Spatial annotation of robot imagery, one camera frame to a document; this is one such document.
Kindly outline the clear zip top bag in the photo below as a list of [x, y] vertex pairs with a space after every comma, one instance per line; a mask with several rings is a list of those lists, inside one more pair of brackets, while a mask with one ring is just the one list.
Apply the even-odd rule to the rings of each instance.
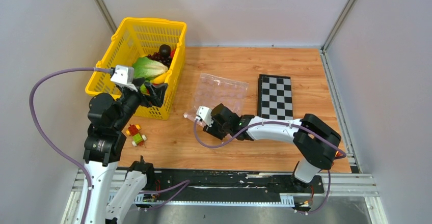
[[213, 109], [220, 103], [239, 114], [243, 109], [248, 88], [247, 82], [201, 73], [193, 95], [192, 107], [183, 114], [183, 117], [194, 121], [199, 106]]

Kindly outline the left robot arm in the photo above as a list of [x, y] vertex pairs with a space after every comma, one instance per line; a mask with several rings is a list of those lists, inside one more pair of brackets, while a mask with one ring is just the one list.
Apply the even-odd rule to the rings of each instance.
[[128, 168], [123, 185], [114, 198], [108, 200], [126, 141], [123, 129], [140, 106], [162, 106], [154, 92], [144, 95], [128, 87], [121, 92], [118, 99], [100, 93], [89, 102], [91, 123], [84, 143], [85, 181], [75, 223], [123, 223], [139, 191], [150, 190], [156, 184], [153, 164], [140, 159]]

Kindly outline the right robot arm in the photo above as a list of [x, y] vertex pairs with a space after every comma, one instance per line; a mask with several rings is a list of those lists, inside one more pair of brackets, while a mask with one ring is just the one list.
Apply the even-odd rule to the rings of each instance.
[[301, 119], [265, 119], [255, 115], [238, 116], [223, 104], [214, 109], [200, 106], [195, 122], [204, 124], [203, 131], [222, 140], [221, 147], [233, 140], [274, 140], [294, 144], [302, 154], [291, 175], [290, 184], [297, 192], [311, 186], [314, 176], [329, 171], [336, 159], [346, 157], [339, 148], [341, 136], [320, 118], [305, 114]]

